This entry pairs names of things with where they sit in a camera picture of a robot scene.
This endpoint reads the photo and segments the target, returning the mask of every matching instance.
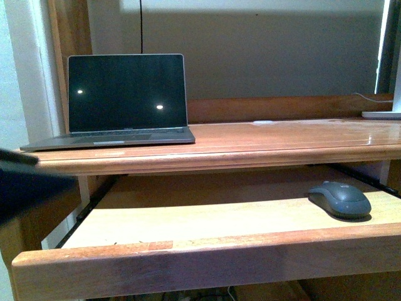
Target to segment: cable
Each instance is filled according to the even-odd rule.
[[[140,14],[140,54],[143,54],[143,15],[142,15],[142,0],[139,0]]]
[[[393,100],[374,100],[374,99],[368,98],[368,97],[362,95],[361,93],[357,93],[357,92],[354,92],[354,93],[352,93],[352,94],[353,94],[353,95],[359,95],[359,96],[361,96],[362,98],[364,98],[364,99],[366,99],[366,100],[369,100],[370,102],[393,102]]]
[[[230,288],[231,287],[227,287],[227,293],[230,295],[230,297],[232,298],[232,301],[236,301],[236,299],[231,295],[230,293]]]

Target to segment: desk surface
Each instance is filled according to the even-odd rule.
[[[401,122],[361,119],[191,125],[195,144],[37,152],[76,175],[290,166],[399,159]]]

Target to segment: laptop keyboard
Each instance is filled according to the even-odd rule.
[[[143,135],[143,134],[168,134],[183,133],[182,127],[175,129],[143,129],[143,130],[108,130],[103,132],[73,133],[72,137],[98,137],[109,135]]]

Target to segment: laptop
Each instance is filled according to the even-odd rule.
[[[20,149],[195,142],[188,128],[180,54],[71,56],[68,106],[70,134]]]

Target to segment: gray wall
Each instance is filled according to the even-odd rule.
[[[145,53],[183,53],[188,98],[373,93],[383,0],[143,0]],[[93,51],[138,53],[138,0],[88,0]]]

